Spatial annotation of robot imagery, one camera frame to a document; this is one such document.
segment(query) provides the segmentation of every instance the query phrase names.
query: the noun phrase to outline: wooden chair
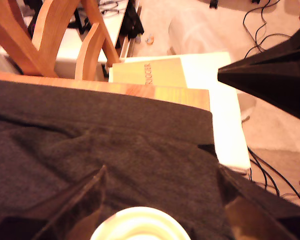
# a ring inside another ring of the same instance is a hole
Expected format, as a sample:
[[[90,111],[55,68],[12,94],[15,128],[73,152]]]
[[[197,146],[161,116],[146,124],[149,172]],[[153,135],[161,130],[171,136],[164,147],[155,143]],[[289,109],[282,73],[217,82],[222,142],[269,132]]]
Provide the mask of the wooden chair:
[[[58,50],[68,23],[80,0],[45,0],[39,12],[32,40],[16,0],[0,0],[0,45],[25,75],[58,77],[54,71]],[[81,0],[92,24],[79,52],[76,80],[93,80],[101,49],[108,66],[119,62],[95,0]]]

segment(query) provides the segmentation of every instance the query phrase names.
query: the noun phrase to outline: beige carpet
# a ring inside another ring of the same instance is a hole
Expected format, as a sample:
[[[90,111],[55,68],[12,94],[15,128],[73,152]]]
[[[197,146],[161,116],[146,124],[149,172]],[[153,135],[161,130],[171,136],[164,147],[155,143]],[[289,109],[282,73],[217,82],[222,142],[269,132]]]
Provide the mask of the beige carpet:
[[[162,56],[172,54],[169,39],[169,25],[174,16],[182,17],[186,9],[193,8],[202,12],[201,19],[212,29],[216,38],[222,43],[233,62],[242,59],[254,43],[243,27],[243,18],[247,11],[257,7],[250,0],[219,0],[218,9],[209,9],[210,0],[141,0],[141,21],[145,30],[140,44],[133,50],[134,57]],[[261,0],[263,6],[267,0]],[[292,35],[300,28],[300,0],[281,0],[277,5],[264,11],[267,25],[259,35],[259,42],[267,35],[284,33]],[[246,25],[254,34],[262,20],[260,10],[246,18]],[[154,35],[153,45],[145,40],[149,34]],[[270,48],[282,41],[284,37],[268,38],[263,47]],[[250,119],[243,123],[246,142],[260,157],[273,165],[299,191],[300,181],[300,120],[258,99]],[[269,170],[274,177],[280,193],[292,193],[289,186]],[[252,165],[252,178],[264,182],[261,171]],[[300,205],[296,197],[287,199]]]

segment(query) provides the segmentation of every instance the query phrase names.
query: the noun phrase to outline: small orange object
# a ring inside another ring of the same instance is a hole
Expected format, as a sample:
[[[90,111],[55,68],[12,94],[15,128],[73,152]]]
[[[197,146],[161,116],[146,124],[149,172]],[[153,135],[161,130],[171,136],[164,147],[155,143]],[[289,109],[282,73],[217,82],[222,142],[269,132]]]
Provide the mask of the small orange object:
[[[146,44],[152,45],[155,41],[155,36],[153,34],[150,34],[149,37],[145,40]]]

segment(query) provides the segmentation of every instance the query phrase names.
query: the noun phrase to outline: white container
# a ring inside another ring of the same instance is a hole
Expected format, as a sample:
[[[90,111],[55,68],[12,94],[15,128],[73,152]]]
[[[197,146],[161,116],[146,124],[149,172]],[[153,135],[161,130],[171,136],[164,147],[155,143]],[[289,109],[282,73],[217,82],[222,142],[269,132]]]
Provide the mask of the white container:
[[[182,10],[172,18],[169,38],[177,55],[227,52],[211,21],[195,8]]]

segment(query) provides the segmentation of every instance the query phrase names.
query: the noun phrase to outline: book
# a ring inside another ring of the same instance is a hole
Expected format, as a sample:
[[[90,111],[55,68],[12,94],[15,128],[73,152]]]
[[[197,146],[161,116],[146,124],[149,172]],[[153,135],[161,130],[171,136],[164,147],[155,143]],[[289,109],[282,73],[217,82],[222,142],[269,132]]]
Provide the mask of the book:
[[[115,63],[112,75],[114,83],[187,87],[180,58]]]

